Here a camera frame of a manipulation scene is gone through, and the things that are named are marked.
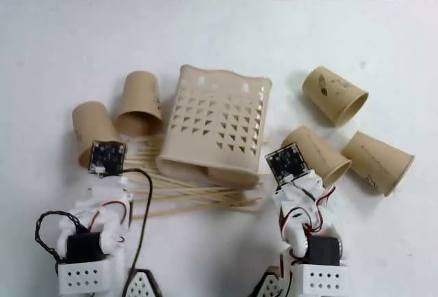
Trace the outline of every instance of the white bracket with holes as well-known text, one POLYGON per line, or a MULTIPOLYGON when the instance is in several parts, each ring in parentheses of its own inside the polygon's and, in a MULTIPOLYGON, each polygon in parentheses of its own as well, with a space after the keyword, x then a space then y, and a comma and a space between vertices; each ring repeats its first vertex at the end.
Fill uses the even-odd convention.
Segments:
POLYGON ((111 266, 111 257, 90 263, 59 265, 60 294, 84 294, 110 290, 111 266))
POLYGON ((292 266, 294 295, 347 296, 346 266, 299 264, 292 266))
POLYGON ((263 284, 260 287, 257 297, 277 297, 281 288, 280 282, 273 274, 266 276, 263 284))
POLYGON ((96 297, 120 297, 126 280, 125 252, 117 247, 113 255, 101 261, 60 264, 58 283, 61 296, 96 294, 96 297))
POLYGON ((155 297, 146 273, 136 273, 129 284, 126 297, 155 297))

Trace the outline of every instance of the cable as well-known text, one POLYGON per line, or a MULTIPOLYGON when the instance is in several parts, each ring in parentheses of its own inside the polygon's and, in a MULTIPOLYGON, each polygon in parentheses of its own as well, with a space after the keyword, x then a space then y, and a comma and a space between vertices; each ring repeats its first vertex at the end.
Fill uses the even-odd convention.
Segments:
MULTIPOLYGON (((122 220, 120 221, 120 225, 121 225, 121 224, 123 224, 123 221, 125 221, 126 214, 128 212, 127 209, 126 209, 126 205, 123 202, 121 202, 121 201, 108 201, 107 203, 102 204, 101 207, 108 206, 108 205, 113 205, 113 204, 120 204, 120 205, 123 206, 123 209, 125 210, 124 213, 123 213, 122 220)), ((95 213, 95 215, 93 216, 93 218, 91 219, 91 223, 90 223, 90 226, 88 227, 88 230, 91 231, 91 228, 93 227, 94 221, 96 220, 96 217, 99 215, 99 213, 100 213, 100 211, 98 210, 95 213)))
POLYGON ((292 208, 291 210, 288 211, 288 213, 286 214, 286 216, 285 216, 285 218, 284 218, 284 220, 283 220, 283 224, 282 224, 281 227, 280 227, 280 231, 283 231, 283 228, 284 228, 284 226, 286 225, 287 219, 289 218, 290 214, 291 214, 293 211, 296 211, 297 209, 301 209, 301 210, 303 210, 303 211, 306 213, 306 215, 307 215, 307 217, 308 217, 308 219, 309 219, 309 224, 305 224, 305 225, 306 225, 306 227, 307 227, 308 230, 312 230, 313 225, 312 225, 312 219, 311 219, 311 217, 310 217, 309 212, 308 212, 306 209, 304 209, 303 207, 297 206, 297 207, 294 207, 294 208, 292 208))
POLYGON ((321 202, 322 200, 324 200, 325 198, 326 198, 327 200, 329 200, 329 196, 330 196, 335 190, 336 190, 336 187, 335 187, 335 186, 332 186, 332 187, 330 188, 330 190, 327 192, 327 194, 326 194, 325 196, 320 197, 320 198, 316 201, 316 204, 319 205, 320 202, 321 202))
POLYGON ((122 220, 120 221, 120 223, 123 224, 123 221, 125 220, 126 214, 128 212, 128 209, 126 209, 126 205, 123 202, 121 202, 121 201, 108 201, 107 203, 104 203, 103 205, 101 205, 101 207, 108 206, 108 205, 113 205, 113 204, 116 204, 116 203, 119 204, 119 205, 122 205, 123 209, 125 210, 125 212, 123 213, 122 220))
MULTIPOLYGON (((149 182, 149 195, 148 195, 148 200, 146 202, 146 211, 144 212, 144 217, 143 217, 143 223, 142 223, 142 230, 140 232, 140 240, 138 242, 138 247, 137 247, 137 251, 136 251, 136 255, 134 256, 134 260, 132 262, 132 266, 129 270, 128 273, 128 277, 125 283, 125 286, 123 287, 123 293, 122 293, 122 297, 125 297, 126 295, 126 291, 128 290, 128 286, 129 286, 129 282, 131 281, 131 277, 132 274, 136 268, 136 264, 137 264, 137 260, 138 260, 138 256, 140 255, 140 250, 142 249, 142 244, 143 244, 143 239, 144 239, 144 230, 146 228, 146 220, 148 218, 148 213, 149 213, 149 207, 151 206, 151 200, 152 200, 152 193, 153 193, 153 183, 152 183, 152 179, 149 176, 149 174, 139 168, 128 168, 128 169, 124 169, 122 170, 120 173, 124 173, 124 172, 139 172, 140 174, 143 174, 149 182)), ((108 177, 108 176, 118 176, 118 174, 103 174, 103 177, 108 177)))
POLYGON ((336 187, 335 187, 335 186, 332 186, 332 187, 330 188, 330 190, 329 190, 324 196, 321 196, 321 197, 318 198, 317 201, 315 202, 316 209, 318 210, 318 217, 319 217, 319 219, 320 219, 320 223, 319 223, 319 225, 318 225, 316 228, 314 228, 314 229, 311 230, 312 233, 318 233, 318 232, 320 232, 321 229, 322 229, 322 225, 324 224, 324 219, 322 218, 322 214, 321 214, 321 211, 320 211, 320 202, 321 202, 322 200, 324 200, 325 198, 327 198, 327 200, 328 200, 328 199, 329 199, 329 196, 330 196, 335 190, 336 190, 336 187))
POLYGON ((93 227, 94 221, 96 220, 96 217, 99 215, 100 211, 96 211, 95 215, 93 216, 93 218, 91 219, 91 223, 90 226, 88 227, 88 230, 91 231, 91 228, 93 227))
POLYGON ((79 218, 76 217, 75 215, 68 213, 67 211, 62 211, 62 210, 50 210, 50 211, 46 211, 45 213, 41 214, 41 216, 39 217, 39 219, 36 221, 35 224, 35 241, 42 246, 50 255, 53 256, 53 258, 56 261, 56 265, 55 265, 55 269, 56 269, 56 274, 57 274, 57 265, 59 263, 62 262, 61 257, 58 255, 58 253, 56 252, 56 250, 54 248, 50 248, 49 246, 47 246, 40 237, 40 229, 41 229, 41 224, 42 224, 42 220, 44 220, 44 218, 46 216, 49 215, 61 215, 61 216, 66 216, 69 220, 71 220, 73 222, 73 224, 75 225, 76 228, 76 233, 86 233, 86 232, 90 232, 90 230, 88 230, 84 225, 81 224, 81 222, 79 221, 79 218))
POLYGON ((289 294, 290 286, 292 284, 292 272, 289 271, 289 274, 290 274, 289 286, 287 287, 287 291, 286 291, 286 295, 285 296, 287 296, 289 294))
POLYGON ((297 189, 299 189, 299 190, 301 190, 301 191, 303 191, 304 194, 305 194, 306 196, 308 196, 310 199, 312 199, 313 202, 316 201, 316 198, 313 196, 313 194, 310 193, 309 191, 307 191, 306 189, 301 188, 301 187, 299 187, 299 186, 296 186, 295 184, 294 184, 294 187, 297 188, 297 189))

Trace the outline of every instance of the paper cup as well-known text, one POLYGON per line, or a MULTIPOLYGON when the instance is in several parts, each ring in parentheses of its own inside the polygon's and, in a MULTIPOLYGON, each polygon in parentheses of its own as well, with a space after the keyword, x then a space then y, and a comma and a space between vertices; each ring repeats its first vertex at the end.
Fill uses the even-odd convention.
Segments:
POLYGON ((323 66, 317 67, 307 76, 302 84, 302 91, 335 126, 341 126, 349 121, 368 98, 368 92, 323 66))
POLYGON ((415 158, 360 131, 342 154, 352 160, 351 169, 385 196, 396 188, 415 158))
POLYGON ((157 133, 162 125, 158 94, 157 78, 152 73, 130 73, 116 119, 117 130, 129 136, 157 133))
POLYGON ((73 128, 79 147, 79 164, 88 168, 93 141, 122 142, 105 106, 100 102, 86 102, 73 110, 73 128))
POLYGON ((333 185, 350 167, 351 161, 327 144, 306 126, 292 131, 281 147, 296 143, 309 168, 322 177, 325 186, 333 185))

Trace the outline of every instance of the bamboo skewer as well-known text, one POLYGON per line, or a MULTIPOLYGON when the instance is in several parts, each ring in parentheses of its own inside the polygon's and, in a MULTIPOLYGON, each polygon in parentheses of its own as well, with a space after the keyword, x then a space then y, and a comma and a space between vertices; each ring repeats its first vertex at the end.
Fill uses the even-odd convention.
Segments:
MULTIPOLYGON (((246 199, 245 201, 248 202, 249 200, 256 201, 261 199, 259 198, 252 198, 252 199, 246 199)), ((233 201, 222 201, 219 203, 211 203, 209 205, 196 205, 196 206, 189 206, 184 208, 178 208, 178 209, 170 209, 170 210, 163 210, 163 211, 156 211, 151 214, 149 214, 149 217, 159 217, 159 216, 165 216, 165 215, 173 215, 173 214, 182 214, 187 213, 189 211, 198 211, 198 210, 205 210, 205 209, 213 209, 213 208, 219 208, 219 207, 226 207, 231 204, 233 204, 233 201)), ((134 215, 134 220, 141 220, 143 219, 143 215, 134 215)))
MULTIPOLYGON (((165 198, 165 201, 185 201, 190 200, 191 198, 203 198, 205 196, 226 196, 230 194, 237 194, 236 191, 224 191, 224 192, 206 192, 206 193, 198 193, 198 194, 189 194, 184 196, 169 196, 165 198)), ((146 199, 138 199, 136 201, 146 201, 146 199)))
MULTIPOLYGON (((140 136, 138 138, 130 138, 129 143, 139 143, 136 151, 133 154, 127 155, 125 158, 124 168, 143 168, 147 170, 148 174, 154 180, 153 201, 155 202, 183 202, 187 201, 195 203, 193 206, 171 209, 166 211, 157 211, 149 216, 164 216, 171 214, 180 214, 188 211, 196 211, 202 209, 210 209, 217 207, 230 207, 232 209, 246 210, 248 205, 255 205, 255 203, 262 199, 246 198, 242 195, 242 191, 224 186, 197 186, 193 183, 180 181, 162 175, 155 162, 156 157, 161 151, 162 135, 156 136, 140 136)), ((268 173, 259 173, 259 176, 265 176, 268 173)), ((144 202, 142 194, 149 193, 149 182, 144 178, 133 173, 125 173, 123 176, 130 181, 144 184, 144 189, 131 189, 130 192, 139 194, 140 199, 134 200, 136 203, 144 202)), ((134 216, 134 219, 142 218, 142 216, 134 216)))

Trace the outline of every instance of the black circuit board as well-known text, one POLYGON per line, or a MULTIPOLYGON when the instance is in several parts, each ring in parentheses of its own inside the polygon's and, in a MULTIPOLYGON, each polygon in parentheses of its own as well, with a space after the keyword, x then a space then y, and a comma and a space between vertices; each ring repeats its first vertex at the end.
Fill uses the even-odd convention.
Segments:
POLYGON ((119 175, 123 169, 125 151, 126 145, 120 142, 94 141, 88 172, 98 175, 119 175))
POLYGON ((309 167, 296 143, 291 143, 265 156, 279 186, 309 172, 309 167))

